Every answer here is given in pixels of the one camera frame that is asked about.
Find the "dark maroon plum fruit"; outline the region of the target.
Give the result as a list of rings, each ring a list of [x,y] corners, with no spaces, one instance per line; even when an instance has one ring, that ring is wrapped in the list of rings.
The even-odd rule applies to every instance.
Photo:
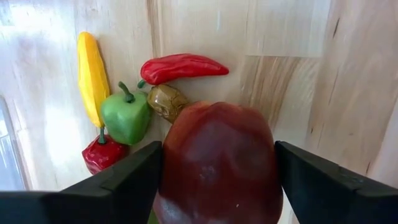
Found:
[[[283,193],[274,140],[255,109],[198,101],[165,141],[159,224],[277,224]]]

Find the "small green bell pepper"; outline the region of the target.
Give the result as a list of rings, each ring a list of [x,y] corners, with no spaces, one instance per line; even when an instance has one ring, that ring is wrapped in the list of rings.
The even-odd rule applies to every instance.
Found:
[[[135,145],[143,140],[152,117],[147,93],[130,91],[119,82],[119,93],[109,95],[101,104],[101,116],[113,140],[120,144]]]

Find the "small brown potato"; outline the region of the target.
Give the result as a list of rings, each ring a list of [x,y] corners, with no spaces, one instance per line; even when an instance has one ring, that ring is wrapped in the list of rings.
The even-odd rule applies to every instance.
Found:
[[[162,118],[174,123],[190,100],[178,89],[160,84],[153,86],[148,93],[149,106]]]

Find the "red chili pepper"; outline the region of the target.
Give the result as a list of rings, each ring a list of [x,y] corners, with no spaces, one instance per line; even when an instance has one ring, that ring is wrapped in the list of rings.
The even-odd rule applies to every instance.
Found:
[[[140,73],[138,88],[143,88],[146,83],[160,85],[178,78],[227,75],[229,69],[202,55],[174,54],[146,61]]]

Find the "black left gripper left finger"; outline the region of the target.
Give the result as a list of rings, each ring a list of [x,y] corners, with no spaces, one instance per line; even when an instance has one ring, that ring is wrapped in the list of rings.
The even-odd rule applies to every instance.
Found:
[[[0,192],[0,224],[146,224],[161,167],[162,143],[153,141],[59,192]]]

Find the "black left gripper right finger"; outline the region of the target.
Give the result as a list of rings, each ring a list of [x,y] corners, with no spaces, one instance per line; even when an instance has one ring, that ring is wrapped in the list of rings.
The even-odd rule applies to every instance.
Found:
[[[300,224],[398,224],[398,189],[285,141],[275,142],[275,152]]]

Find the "small red bell pepper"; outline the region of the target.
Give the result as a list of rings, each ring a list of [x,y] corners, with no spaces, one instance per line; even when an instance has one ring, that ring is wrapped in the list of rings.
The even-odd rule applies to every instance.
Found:
[[[116,142],[100,128],[99,135],[82,151],[83,160],[93,175],[124,159],[129,146]]]

